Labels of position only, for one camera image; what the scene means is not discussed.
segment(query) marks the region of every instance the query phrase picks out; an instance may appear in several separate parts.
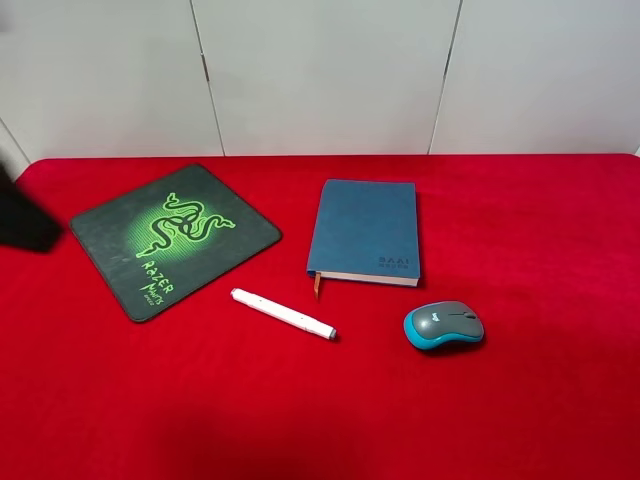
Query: white wall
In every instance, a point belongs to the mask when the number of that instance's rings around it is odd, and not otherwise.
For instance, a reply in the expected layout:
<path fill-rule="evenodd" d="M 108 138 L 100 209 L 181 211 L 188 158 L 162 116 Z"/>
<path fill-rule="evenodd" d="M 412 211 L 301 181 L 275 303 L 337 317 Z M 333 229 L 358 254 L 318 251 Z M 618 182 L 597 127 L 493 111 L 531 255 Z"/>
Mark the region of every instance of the white wall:
<path fill-rule="evenodd" d="M 0 2 L 0 116 L 31 160 L 222 153 L 188 0 Z"/>
<path fill-rule="evenodd" d="M 458 0 L 194 0 L 230 155 L 426 153 Z"/>
<path fill-rule="evenodd" d="M 640 1 L 466 0 L 432 152 L 634 152 Z"/>
<path fill-rule="evenodd" d="M 0 163 L 9 172 L 11 178 L 17 178 L 29 166 L 27 159 L 20 151 L 18 145 L 11 138 L 0 118 Z"/>

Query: black mouse pad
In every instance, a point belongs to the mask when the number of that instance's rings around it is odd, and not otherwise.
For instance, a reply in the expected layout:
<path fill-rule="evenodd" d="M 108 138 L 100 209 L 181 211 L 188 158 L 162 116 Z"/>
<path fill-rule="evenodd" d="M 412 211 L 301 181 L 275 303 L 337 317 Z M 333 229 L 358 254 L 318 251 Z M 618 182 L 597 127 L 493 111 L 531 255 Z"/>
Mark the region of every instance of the black mouse pad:
<path fill-rule="evenodd" d="M 131 320 L 144 322 L 280 239 L 200 165 L 71 220 Z"/>

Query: green snake logo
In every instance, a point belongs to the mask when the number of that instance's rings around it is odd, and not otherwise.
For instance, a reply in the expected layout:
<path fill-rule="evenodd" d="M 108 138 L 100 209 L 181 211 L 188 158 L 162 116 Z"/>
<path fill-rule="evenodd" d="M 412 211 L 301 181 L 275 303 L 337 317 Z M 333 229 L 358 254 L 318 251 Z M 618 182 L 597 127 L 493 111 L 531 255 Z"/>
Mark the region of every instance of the green snake logo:
<path fill-rule="evenodd" d="M 171 215 L 159 217 L 149 225 L 149 229 L 159 240 L 151 242 L 149 248 L 136 254 L 137 258 L 171 248 L 173 239 L 177 235 L 182 235 L 190 242 L 201 242 L 209 236 L 214 227 L 235 228 L 236 226 L 222 215 L 213 214 L 208 217 L 202 215 L 204 212 L 202 203 L 195 201 L 180 203 L 173 192 L 167 196 L 162 208 Z"/>

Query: wireless mouse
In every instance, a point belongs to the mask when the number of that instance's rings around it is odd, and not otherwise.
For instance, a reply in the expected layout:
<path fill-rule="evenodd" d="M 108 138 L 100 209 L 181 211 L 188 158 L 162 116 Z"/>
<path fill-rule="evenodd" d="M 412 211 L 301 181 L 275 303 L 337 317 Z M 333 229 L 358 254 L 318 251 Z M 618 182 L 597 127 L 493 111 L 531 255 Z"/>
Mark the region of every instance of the wireless mouse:
<path fill-rule="evenodd" d="M 484 327 L 462 302 L 438 302 L 416 308 L 404 319 L 404 332 L 413 346 L 430 350 L 446 342 L 479 342 Z"/>

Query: blue notebook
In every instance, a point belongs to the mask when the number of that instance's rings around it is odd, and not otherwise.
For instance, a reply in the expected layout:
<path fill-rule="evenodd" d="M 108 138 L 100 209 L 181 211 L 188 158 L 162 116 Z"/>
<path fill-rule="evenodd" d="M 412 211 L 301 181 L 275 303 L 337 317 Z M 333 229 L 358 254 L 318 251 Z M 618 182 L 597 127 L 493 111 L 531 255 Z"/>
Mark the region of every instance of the blue notebook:
<path fill-rule="evenodd" d="M 413 183 L 329 180 L 307 273 L 415 287 L 420 279 Z"/>

